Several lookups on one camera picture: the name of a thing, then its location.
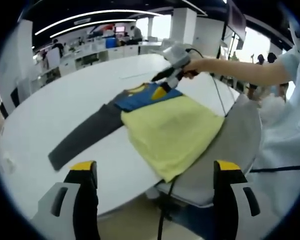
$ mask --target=white table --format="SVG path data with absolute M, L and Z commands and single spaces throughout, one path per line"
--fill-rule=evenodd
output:
M 62 77 L 26 99 L 6 119 L 0 134 L 0 172 L 15 204 L 27 217 L 38 210 L 38 200 L 55 182 L 63 182 L 69 167 L 97 161 L 98 214 L 129 202 L 161 180 L 137 153 L 121 127 L 76 156 L 55 172 L 50 151 L 75 127 L 124 89 L 149 81 L 169 63 L 145 54 L 96 64 Z M 228 112 L 238 93 L 217 85 Z M 182 80 L 178 89 L 215 113 L 223 115 L 211 76 Z
M 65 76 L 67 74 L 73 73 L 78 70 L 78 66 L 76 61 L 83 57 L 93 55 L 93 54 L 100 54 L 99 58 L 101 62 L 111 61 L 120 58 L 126 58 L 131 56 L 137 56 L 138 52 L 140 54 L 147 54 L 149 50 L 159 50 L 161 46 L 161 42 L 140 42 L 138 45 L 125 45 L 113 48 L 95 48 L 93 49 L 92 46 L 88 47 L 87 49 L 85 46 L 81 46 L 79 52 L 75 53 L 67 53 L 61 59 L 59 70 L 61 76 Z

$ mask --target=person's arm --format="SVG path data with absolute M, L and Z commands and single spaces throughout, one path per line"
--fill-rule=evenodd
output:
M 287 100 L 286 94 L 287 94 L 288 87 L 289 87 L 289 83 L 285 83 L 277 86 L 278 93 L 279 93 L 278 95 L 279 97 L 283 98 L 285 102 Z
M 284 64 L 279 60 L 272 64 L 259 65 L 248 62 L 204 58 L 193 60 L 185 66 L 183 69 L 186 73 L 185 77 L 193 78 L 191 74 L 187 73 L 191 70 L 195 70 L 198 73 L 208 72 L 231 76 L 257 86 L 279 85 L 288 82 L 291 78 Z

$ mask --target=gray chair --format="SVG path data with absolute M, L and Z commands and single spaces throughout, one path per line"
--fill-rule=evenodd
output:
M 206 151 L 178 177 L 171 196 L 199 208 L 211 204 L 214 196 L 214 161 L 236 163 L 247 173 L 259 150 L 260 140 L 261 121 L 257 105 L 242 94 Z M 159 183 L 156 188 L 167 194 L 170 186 L 171 183 Z

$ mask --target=ceiling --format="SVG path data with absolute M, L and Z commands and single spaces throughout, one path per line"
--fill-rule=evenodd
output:
M 225 3 L 223 0 L 188 0 L 203 11 L 205 11 L 209 18 L 223 20 L 225 17 Z M 243 14 L 258 19 L 272 28 L 276 29 L 282 35 L 291 39 L 290 33 L 286 25 L 283 25 L 283 15 L 274 3 L 276 1 L 269 0 L 233 0 Z M 198 14 L 202 12 L 190 7 L 182 0 L 40 0 L 34 1 L 35 3 L 28 8 L 24 13 L 24 18 L 33 22 L 33 44 L 35 46 L 42 46 L 51 41 L 50 36 L 62 30 L 74 26 L 74 21 L 80 19 L 91 18 L 91 22 L 112 20 L 112 19 L 126 19 L 132 13 L 115 12 L 115 13 L 102 13 L 90 16 L 76 18 L 58 24 L 46 31 L 35 36 L 34 33 L 53 24 L 57 21 L 63 20 L 79 14 L 88 12 L 113 10 L 113 9 L 129 9 L 149 11 L 157 8 L 173 7 L 182 8 L 188 7 L 195 10 Z M 172 10 L 164 10 L 158 12 L 160 14 L 171 14 Z M 276 38 L 272 32 L 256 25 L 252 22 L 247 22 L 248 27 L 254 28 L 259 32 L 267 35 L 270 38 Z

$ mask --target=computer monitor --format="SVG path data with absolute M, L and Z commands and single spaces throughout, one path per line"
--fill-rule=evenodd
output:
M 233 0 L 227 1 L 229 7 L 228 27 L 244 42 L 246 38 L 247 20 Z
M 17 87 L 11 92 L 10 96 L 15 107 L 18 107 L 20 105 L 20 100 Z
M 116 33 L 124 33 L 126 28 L 124 26 L 116 26 L 115 27 L 115 32 Z

